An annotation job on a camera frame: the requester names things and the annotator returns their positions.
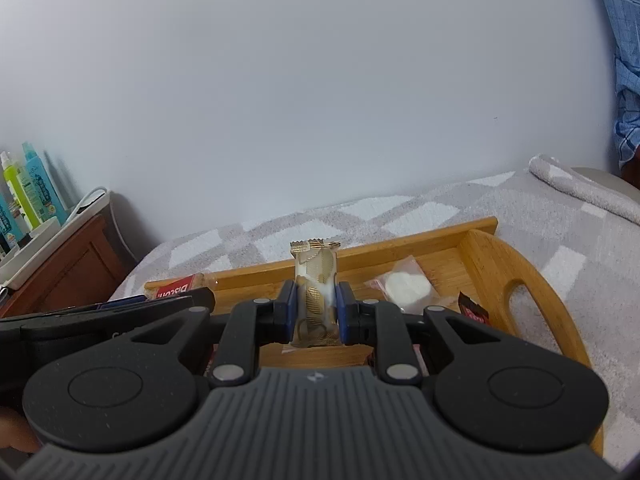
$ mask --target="chocolate candy wrapper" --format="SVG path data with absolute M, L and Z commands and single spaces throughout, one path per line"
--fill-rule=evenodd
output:
M 335 313 L 335 251 L 338 247 L 340 242 L 321 239 L 291 243 L 298 285 L 298 319 L 292 346 L 340 344 Z
M 460 308 L 460 314 L 470 317 L 478 323 L 484 323 L 485 325 L 491 325 L 489 323 L 489 313 L 480 305 L 475 303 L 470 297 L 460 292 L 458 296 L 458 306 Z

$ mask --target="human hand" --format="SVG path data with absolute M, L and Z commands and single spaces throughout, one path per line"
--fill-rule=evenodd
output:
M 3 447 L 35 453 L 40 449 L 40 443 L 26 418 L 11 408 L 0 406 L 0 448 Z

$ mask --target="blue bottle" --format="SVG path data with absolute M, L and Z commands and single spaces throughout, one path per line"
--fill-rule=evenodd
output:
M 62 207 L 62 202 L 60 202 L 40 157 L 30 142 L 23 142 L 22 148 L 24 150 L 24 158 L 27 161 L 24 167 L 27 169 L 31 180 L 33 180 L 33 185 L 45 207 L 45 215 L 47 217 L 43 218 L 42 221 L 44 222 L 53 216 L 57 216 L 60 225 L 64 224 L 68 215 L 65 208 Z
M 22 240 L 22 237 L 26 234 L 26 231 L 18 227 L 18 222 L 2 194 L 0 194 L 0 234 L 7 241 L 9 247 L 17 245 L 18 241 Z

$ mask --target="red candy wrapper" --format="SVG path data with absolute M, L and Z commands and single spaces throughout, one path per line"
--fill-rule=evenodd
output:
M 489 326 L 491 325 L 491 323 L 489 323 L 489 313 L 480 305 L 473 302 L 470 297 L 462 294 L 462 292 L 460 292 L 460 295 L 458 296 L 458 306 L 460 308 L 460 314 L 470 317 L 478 323 L 484 323 Z

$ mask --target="blue plaid shirt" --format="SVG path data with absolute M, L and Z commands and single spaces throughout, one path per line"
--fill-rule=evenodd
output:
M 620 166 L 640 145 L 640 0 L 603 0 L 616 38 L 618 116 L 614 142 Z

